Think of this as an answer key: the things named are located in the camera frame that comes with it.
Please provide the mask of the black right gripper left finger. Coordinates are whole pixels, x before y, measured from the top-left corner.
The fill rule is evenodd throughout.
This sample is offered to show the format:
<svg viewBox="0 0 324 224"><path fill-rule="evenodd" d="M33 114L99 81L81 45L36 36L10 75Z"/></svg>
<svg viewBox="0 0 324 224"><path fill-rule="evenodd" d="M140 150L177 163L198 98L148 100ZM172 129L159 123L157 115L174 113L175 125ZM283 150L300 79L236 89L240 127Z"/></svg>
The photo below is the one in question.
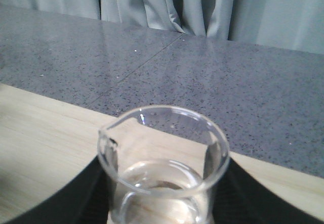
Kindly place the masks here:
<svg viewBox="0 0 324 224"><path fill-rule="evenodd" d="M107 223L108 212L106 177L95 157L53 196L6 223Z"/></svg>

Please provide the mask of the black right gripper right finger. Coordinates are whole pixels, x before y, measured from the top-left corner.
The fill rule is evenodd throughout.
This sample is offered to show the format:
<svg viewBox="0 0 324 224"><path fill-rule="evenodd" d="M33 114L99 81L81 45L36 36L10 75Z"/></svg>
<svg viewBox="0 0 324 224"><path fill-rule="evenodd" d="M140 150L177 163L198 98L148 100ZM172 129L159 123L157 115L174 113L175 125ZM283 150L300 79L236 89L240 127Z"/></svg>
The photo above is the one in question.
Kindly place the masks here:
<svg viewBox="0 0 324 224"><path fill-rule="evenodd" d="M323 223L271 192L233 159L215 190L214 223Z"/></svg>

